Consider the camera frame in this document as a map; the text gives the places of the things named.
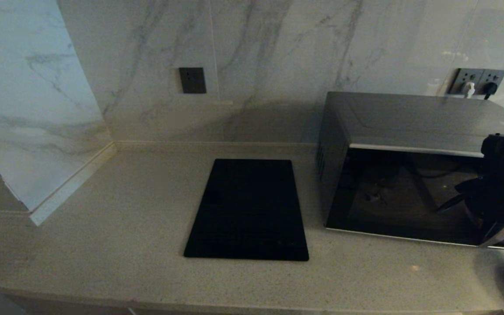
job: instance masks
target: countertop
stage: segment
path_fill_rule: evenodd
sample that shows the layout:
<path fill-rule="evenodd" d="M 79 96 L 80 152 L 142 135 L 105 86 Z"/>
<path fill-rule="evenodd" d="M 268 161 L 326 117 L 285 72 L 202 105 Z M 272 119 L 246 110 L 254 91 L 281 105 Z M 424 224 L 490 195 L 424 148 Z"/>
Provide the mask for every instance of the countertop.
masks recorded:
<path fill-rule="evenodd" d="M 203 312 L 504 310 L 502 250 L 324 229 L 314 146 L 119 149 L 41 227 L 0 225 L 1 293 Z M 182 256 L 216 158 L 292 160 L 310 261 Z"/>

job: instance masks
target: wall outlet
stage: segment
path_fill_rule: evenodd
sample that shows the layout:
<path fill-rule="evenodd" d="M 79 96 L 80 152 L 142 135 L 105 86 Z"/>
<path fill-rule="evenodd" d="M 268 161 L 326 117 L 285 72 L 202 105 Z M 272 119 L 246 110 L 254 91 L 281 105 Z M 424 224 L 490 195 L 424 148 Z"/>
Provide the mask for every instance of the wall outlet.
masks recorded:
<path fill-rule="evenodd" d="M 180 81 L 184 94 L 207 93 L 203 68 L 180 68 Z"/>
<path fill-rule="evenodd" d="M 487 84 L 490 84 L 492 82 L 499 85 L 503 80 L 503 78 L 504 78 L 504 70 L 484 69 L 482 78 L 478 83 L 476 83 L 476 87 L 474 87 L 476 89 L 475 94 L 486 94 L 484 88 Z"/>
<path fill-rule="evenodd" d="M 476 85 L 481 80 L 483 75 L 483 69 L 471 69 L 471 68 L 460 68 L 456 74 L 449 94 L 462 94 L 464 95 L 464 84 L 468 82 L 474 82 Z"/>

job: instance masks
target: stainless steel microwave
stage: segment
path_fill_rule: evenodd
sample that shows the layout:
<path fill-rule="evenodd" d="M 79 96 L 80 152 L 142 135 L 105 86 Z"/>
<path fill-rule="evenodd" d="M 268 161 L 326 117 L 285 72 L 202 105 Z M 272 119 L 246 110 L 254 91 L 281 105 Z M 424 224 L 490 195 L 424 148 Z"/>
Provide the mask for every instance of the stainless steel microwave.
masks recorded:
<path fill-rule="evenodd" d="M 316 154 L 326 228 L 504 248 L 464 203 L 436 211 L 478 177 L 491 133 L 504 134 L 504 108 L 488 100 L 328 93 Z"/>

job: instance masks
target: marble backsplash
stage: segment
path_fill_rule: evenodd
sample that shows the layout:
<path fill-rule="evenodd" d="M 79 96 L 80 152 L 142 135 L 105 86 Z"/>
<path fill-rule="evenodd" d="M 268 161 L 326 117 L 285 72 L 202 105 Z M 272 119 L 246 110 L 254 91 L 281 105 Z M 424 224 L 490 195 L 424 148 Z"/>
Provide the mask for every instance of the marble backsplash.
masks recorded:
<path fill-rule="evenodd" d="M 315 142 L 328 91 L 444 95 L 456 68 L 504 69 L 504 0 L 58 3 L 114 140 Z M 207 94 L 182 94 L 182 66 Z"/>
<path fill-rule="evenodd" d="M 112 141 L 54 0 L 0 0 L 0 174 L 29 210 Z"/>

